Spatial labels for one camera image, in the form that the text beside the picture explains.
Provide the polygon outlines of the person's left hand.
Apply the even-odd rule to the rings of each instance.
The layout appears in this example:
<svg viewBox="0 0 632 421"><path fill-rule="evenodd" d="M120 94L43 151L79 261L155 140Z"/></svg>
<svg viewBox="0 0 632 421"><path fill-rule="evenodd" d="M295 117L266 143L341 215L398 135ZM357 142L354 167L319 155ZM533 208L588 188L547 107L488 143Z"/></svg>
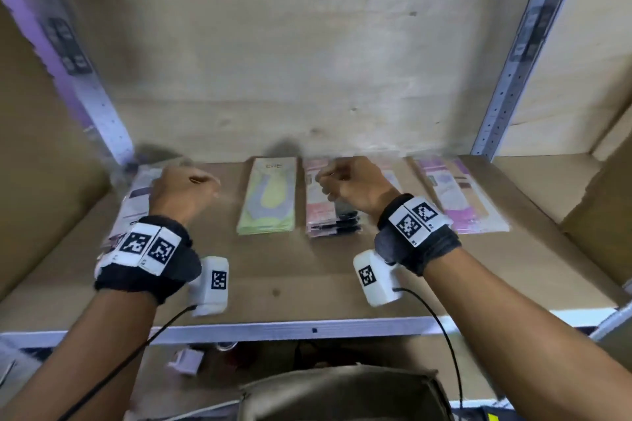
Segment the person's left hand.
<svg viewBox="0 0 632 421"><path fill-rule="evenodd" d="M149 216L169 218L187 227L213 201L199 201L192 193L190 175L206 172L194 166L170 165L154 181L149 196Z"/></svg>

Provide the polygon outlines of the person's right hand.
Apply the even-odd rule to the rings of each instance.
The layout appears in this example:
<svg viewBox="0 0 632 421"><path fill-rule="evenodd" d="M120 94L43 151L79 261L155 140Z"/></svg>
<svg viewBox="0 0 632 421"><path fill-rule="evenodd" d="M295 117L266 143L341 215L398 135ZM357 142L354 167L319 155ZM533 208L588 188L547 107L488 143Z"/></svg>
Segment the person's right hand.
<svg viewBox="0 0 632 421"><path fill-rule="evenodd" d="M385 208L400 196L380 168L365 156L336 158L329 165L348 166L348 187L342 199L377 223Z"/></svg>

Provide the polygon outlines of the person's right forearm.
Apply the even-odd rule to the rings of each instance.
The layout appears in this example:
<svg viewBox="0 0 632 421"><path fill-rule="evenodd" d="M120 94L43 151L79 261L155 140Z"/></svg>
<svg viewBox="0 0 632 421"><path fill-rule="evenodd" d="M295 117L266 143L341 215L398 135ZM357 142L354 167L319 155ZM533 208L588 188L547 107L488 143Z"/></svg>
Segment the person's right forearm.
<svg viewBox="0 0 632 421"><path fill-rule="evenodd" d="M632 421L632 373L465 249L423 277L472 352L528 421Z"/></svg>

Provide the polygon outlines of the person's left forearm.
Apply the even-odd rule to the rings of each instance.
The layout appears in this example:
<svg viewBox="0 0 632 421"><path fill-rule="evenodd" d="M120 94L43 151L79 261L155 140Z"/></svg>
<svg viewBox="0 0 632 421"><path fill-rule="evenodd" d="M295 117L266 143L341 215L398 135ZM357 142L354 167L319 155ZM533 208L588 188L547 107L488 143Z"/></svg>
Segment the person's left forearm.
<svg viewBox="0 0 632 421"><path fill-rule="evenodd" d="M0 421L58 421L147 341L157 307L147 292L98 291Z"/></svg>

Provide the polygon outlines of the pile of pink packets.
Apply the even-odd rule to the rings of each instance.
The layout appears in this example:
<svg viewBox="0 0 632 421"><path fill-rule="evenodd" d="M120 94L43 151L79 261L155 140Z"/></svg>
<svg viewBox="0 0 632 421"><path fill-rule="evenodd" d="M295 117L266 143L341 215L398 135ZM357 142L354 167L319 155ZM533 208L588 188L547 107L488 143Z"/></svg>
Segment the pile of pink packets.
<svg viewBox="0 0 632 421"><path fill-rule="evenodd" d="M304 159L305 182L305 233L310 238L331 238L334 236L360 233L372 223L365 212L356 210L342 199L328 200L322 187L316 181L321 169L334 161L332 157Z"/></svg>

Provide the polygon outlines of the green and yellow packet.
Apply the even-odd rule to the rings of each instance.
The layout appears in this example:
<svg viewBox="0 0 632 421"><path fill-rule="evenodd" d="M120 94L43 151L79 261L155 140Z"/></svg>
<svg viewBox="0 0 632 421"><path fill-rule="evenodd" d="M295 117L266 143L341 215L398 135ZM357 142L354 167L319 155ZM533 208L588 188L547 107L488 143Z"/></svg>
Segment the green and yellow packet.
<svg viewBox="0 0 632 421"><path fill-rule="evenodd" d="M295 157L255 158L236 233L292 232L296 226L296 175Z"/></svg>

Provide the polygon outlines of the white and purple packet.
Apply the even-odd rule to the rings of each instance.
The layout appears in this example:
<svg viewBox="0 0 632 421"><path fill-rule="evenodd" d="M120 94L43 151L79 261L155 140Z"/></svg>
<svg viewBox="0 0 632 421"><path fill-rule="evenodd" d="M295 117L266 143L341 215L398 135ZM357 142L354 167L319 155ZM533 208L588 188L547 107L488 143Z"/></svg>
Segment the white and purple packet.
<svg viewBox="0 0 632 421"><path fill-rule="evenodd" d="M161 177L162 171L162 167L147 165L139 168L130 189L122 199L115 223L101 245L102 255L111 252L132 226L148 215L149 196L154 181Z"/></svg>

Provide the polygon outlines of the dark wristband with marker tags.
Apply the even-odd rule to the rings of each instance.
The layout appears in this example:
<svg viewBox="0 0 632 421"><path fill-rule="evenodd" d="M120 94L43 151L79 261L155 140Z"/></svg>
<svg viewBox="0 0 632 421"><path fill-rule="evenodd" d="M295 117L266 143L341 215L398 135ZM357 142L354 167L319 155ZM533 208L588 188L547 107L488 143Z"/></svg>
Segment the dark wristband with marker tags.
<svg viewBox="0 0 632 421"><path fill-rule="evenodd" d="M135 223L101 258L93 287L148 293L163 305L201 272L201 259L185 226L169 217L150 215Z"/></svg>
<svg viewBox="0 0 632 421"><path fill-rule="evenodd" d="M452 221L424 197L400 194L377 222L375 251L388 265L422 277L427 266L462 247Z"/></svg>

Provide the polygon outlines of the pink and lilac packet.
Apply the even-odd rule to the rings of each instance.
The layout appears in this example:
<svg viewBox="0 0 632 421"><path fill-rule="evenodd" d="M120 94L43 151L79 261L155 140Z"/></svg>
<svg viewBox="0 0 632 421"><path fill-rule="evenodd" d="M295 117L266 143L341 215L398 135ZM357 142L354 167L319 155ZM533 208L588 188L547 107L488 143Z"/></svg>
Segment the pink and lilac packet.
<svg viewBox="0 0 632 421"><path fill-rule="evenodd" d="M421 154L413 161L439 208L460 235L509 232L510 224L460 157Z"/></svg>

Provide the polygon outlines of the perforated metal shelf upright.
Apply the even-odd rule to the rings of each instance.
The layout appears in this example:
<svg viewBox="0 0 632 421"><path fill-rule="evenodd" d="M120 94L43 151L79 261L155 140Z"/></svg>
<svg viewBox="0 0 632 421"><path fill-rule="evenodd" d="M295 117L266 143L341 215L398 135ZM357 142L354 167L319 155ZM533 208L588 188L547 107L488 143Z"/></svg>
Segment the perforated metal shelf upright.
<svg viewBox="0 0 632 421"><path fill-rule="evenodd" d="M470 154L493 161L566 0L528 0Z"/></svg>
<svg viewBox="0 0 632 421"><path fill-rule="evenodd" d="M0 0L33 46L72 116L102 155L125 167L136 164L135 148L83 50L62 0Z"/></svg>

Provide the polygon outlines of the small white packet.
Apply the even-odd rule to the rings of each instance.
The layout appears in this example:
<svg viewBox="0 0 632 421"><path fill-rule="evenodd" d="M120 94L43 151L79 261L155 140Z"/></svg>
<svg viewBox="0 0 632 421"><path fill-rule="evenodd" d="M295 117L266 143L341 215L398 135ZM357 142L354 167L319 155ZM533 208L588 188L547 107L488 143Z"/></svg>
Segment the small white packet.
<svg viewBox="0 0 632 421"><path fill-rule="evenodd" d="M183 348L174 354L167 363L167 367L178 374L195 377L200 370L204 354L204 351L201 350L190 347Z"/></svg>

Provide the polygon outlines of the marker tag on upright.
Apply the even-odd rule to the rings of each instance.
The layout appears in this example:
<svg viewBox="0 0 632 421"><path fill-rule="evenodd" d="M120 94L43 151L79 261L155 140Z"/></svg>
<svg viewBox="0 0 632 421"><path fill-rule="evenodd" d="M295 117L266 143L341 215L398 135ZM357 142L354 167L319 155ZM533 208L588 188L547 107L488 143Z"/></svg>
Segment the marker tag on upright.
<svg viewBox="0 0 632 421"><path fill-rule="evenodd" d="M66 20L59 17L49 17L44 21L42 28L68 75L93 74L92 65Z"/></svg>
<svg viewBox="0 0 632 421"><path fill-rule="evenodd" d="M535 58L553 14L553 5L541 5L526 11L510 52L511 62L530 62Z"/></svg>

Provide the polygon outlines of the olive fabric bag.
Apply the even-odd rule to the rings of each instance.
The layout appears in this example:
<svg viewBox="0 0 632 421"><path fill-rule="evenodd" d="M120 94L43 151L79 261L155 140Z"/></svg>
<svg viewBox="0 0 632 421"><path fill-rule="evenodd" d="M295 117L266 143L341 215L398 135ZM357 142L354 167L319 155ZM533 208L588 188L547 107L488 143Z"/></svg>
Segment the olive fabric bag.
<svg viewBox="0 0 632 421"><path fill-rule="evenodd" d="M434 370L296 370L241 390L236 421L455 421Z"/></svg>

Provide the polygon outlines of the brown cardboard box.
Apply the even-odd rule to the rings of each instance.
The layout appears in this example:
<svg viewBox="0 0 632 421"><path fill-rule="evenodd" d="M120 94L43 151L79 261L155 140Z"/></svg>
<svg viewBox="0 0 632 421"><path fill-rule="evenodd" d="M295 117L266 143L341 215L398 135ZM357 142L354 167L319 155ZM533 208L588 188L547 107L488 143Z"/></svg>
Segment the brown cardboard box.
<svg viewBox="0 0 632 421"><path fill-rule="evenodd" d="M602 163L581 202L562 222L564 233L632 295L632 102L592 156Z"/></svg>

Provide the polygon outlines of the metal shelf front rail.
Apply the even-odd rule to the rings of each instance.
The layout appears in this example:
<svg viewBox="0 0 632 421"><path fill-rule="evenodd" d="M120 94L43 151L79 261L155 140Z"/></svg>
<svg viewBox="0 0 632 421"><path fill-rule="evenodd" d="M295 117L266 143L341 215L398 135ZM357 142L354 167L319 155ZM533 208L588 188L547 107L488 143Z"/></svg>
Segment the metal shelf front rail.
<svg viewBox="0 0 632 421"><path fill-rule="evenodd" d="M552 313L573 328L597 327L615 315L615 308L555 310ZM291 339L336 339L349 337L431 336L442 330L431 315L418 317L349 319L295 322L253 322L171 326L153 344L190 345L202 343L277 341ZM49 348L66 331L0 331L0 341L15 348Z"/></svg>

